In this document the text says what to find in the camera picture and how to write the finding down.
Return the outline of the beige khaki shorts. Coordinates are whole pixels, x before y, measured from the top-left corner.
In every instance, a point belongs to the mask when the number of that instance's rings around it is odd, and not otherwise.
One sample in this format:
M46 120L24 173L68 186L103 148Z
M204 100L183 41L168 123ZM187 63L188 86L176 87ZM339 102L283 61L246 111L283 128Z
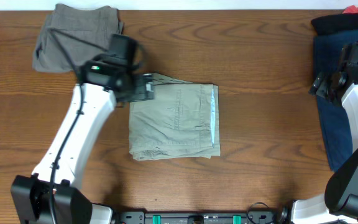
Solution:
M219 88L159 73L154 98L130 104L129 152L135 160L220 156Z

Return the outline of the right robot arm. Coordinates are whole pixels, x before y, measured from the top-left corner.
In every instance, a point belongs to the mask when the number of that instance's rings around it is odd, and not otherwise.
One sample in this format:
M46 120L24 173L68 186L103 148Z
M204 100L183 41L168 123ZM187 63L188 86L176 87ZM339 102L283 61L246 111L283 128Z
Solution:
M324 194L293 203L290 223L358 223L358 73L356 77L341 98L353 153L330 178Z

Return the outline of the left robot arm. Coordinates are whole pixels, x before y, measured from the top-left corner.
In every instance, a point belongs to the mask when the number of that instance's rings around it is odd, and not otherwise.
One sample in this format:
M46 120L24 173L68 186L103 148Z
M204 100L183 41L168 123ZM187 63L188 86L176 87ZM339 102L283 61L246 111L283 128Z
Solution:
M100 54L80 68L70 107L31 176L18 175L11 195L21 223L114 223L114 210L80 191L93 146L118 102L152 98L151 76L134 75L134 54Z

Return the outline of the navy blue garment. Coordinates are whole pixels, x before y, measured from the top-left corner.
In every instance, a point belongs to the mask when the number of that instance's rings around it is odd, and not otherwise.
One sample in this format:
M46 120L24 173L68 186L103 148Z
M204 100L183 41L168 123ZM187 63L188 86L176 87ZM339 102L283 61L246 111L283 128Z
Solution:
M337 70L342 48L358 39L358 30L317 35L313 40L313 76ZM330 169L336 172L353 153L351 128L345 109L316 98L321 132Z

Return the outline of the black folded garment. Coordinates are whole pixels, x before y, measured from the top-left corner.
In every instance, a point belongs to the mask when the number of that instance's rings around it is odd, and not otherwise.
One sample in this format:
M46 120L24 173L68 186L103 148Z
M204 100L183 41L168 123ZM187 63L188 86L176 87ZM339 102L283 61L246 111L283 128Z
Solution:
M311 25L318 35L331 35L347 30L358 30L358 13L317 17L311 20Z

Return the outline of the folded grey shorts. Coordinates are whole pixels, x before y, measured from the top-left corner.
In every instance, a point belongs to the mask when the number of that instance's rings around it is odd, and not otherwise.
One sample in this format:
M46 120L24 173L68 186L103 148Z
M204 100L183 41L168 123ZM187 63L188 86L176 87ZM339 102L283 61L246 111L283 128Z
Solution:
M49 28L107 49L111 36L122 33L124 23L119 20L119 11L110 6L86 11L57 4L37 37L32 68L38 72L65 73L72 68L52 39Z

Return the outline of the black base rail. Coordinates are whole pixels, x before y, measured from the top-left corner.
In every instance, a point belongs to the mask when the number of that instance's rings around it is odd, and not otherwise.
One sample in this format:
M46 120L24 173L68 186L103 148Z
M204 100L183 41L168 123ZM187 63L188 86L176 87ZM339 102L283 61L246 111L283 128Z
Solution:
M111 224L280 224L290 223L287 207L270 208L256 202L245 211L148 212L146 210L116 212Z

